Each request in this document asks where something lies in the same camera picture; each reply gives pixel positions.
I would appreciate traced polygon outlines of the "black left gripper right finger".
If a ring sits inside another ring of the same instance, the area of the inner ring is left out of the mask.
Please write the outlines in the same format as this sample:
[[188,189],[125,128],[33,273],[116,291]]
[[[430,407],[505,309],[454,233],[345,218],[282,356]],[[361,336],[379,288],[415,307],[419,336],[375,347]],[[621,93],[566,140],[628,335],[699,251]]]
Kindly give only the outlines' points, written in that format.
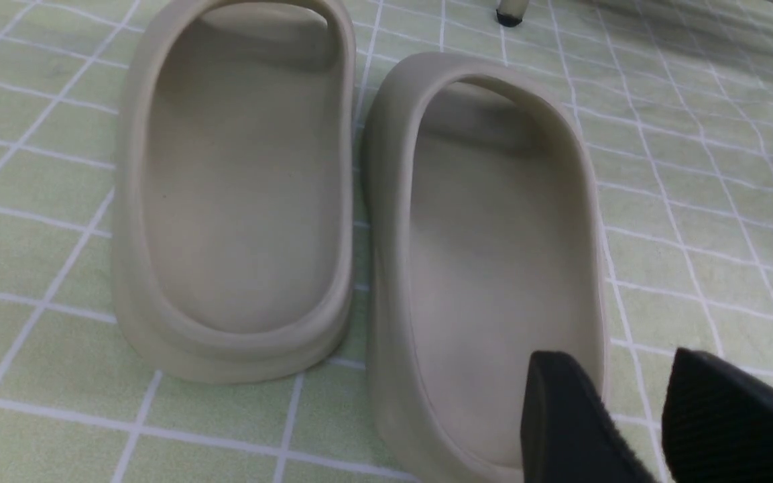
[[773,482],[773,387],[709,352],[680,347],[662,410],[677,482]]

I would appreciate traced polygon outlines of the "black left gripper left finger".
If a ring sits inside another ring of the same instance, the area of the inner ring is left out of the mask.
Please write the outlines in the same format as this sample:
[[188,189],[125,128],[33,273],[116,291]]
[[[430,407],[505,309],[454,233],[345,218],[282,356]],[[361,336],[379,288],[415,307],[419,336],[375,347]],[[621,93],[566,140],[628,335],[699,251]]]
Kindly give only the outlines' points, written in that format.
[[655,482],[566,352],[530,356],[520,426],[526,482]]

